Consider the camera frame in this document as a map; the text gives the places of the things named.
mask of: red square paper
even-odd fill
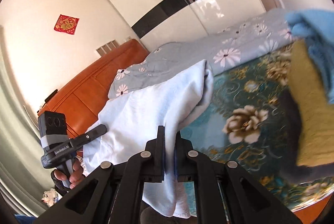
[[[69,16],[60,15],[54,30],[57,32],[63,32],[68,34],[74,34],[79,18],[73,18]]]

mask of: air vent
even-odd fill
[[[96,51],[102,57],[106,55],[108,52],[111,52],[113,49],[119,47],[119,44],[116,40],[110,41],[109,43],[99,47]]]

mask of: finger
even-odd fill
[[[81,167],[81,165],[80,165],[79,159],[76,158],[76,159],[74,160],[74,163],[73,163],[73,170],[76,171],[76,170],[78,170],[80,167]]]
[[[80,182],[83,181],[83,179],[84,179],[84,176],[82,176],[82,179],[80,179],[80,180],[78,180],[76,182],[71,183],[70,188],[73,189],[74,187],[76,187]]]
[[[57,169],[54,171],[54,176],[61,181],[65,181],[67,179],[65,174]]]
[[[76,182],[81,179],[82,173],[83,173],[83,168],[80,167],[78,170],[74,171],[71,176],[70,176],[70,182]]]

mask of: light blue towel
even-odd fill
[[[293,36],[305,38],[309,57],[320,71],[328,103],[334,104],[334,12],[303,10],[287,13]]]

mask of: teal floral blanket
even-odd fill
[[[296,211],[332,193],[334,177],[292,185],[280,176],[287,132],[279,95],[288,86],[291,47],[216,76],[210,106],[181,136],[214,161],[237,161]],[[196,216],[193,183],[185,187],[191,215]]]

